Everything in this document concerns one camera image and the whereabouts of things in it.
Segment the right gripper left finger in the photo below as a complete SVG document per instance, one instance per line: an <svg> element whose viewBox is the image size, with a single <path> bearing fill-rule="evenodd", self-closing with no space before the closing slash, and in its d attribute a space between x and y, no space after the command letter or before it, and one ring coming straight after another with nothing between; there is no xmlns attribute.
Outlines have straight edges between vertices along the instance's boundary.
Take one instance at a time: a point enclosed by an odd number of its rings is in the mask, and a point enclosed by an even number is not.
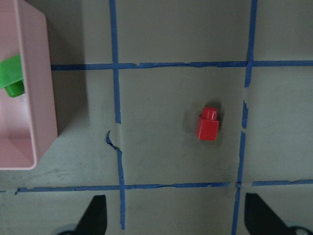
<svg viewBox="0 0 313 235"><path fill-rule="evenodd" d="M105 195L92 198L78 225L75 235L104 235L107 230L107 203Z"/></svg>

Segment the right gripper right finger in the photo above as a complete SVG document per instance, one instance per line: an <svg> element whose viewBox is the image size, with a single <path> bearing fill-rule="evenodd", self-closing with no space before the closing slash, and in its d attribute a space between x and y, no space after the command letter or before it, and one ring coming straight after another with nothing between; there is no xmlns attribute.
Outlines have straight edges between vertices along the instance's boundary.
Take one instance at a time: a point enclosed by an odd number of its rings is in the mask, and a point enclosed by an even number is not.
<svg viewBox="0 0 313 235"><path fill-rule="evenodd" d="M245 196L244 222L250 235L296 234L256 193Z"/></svg>

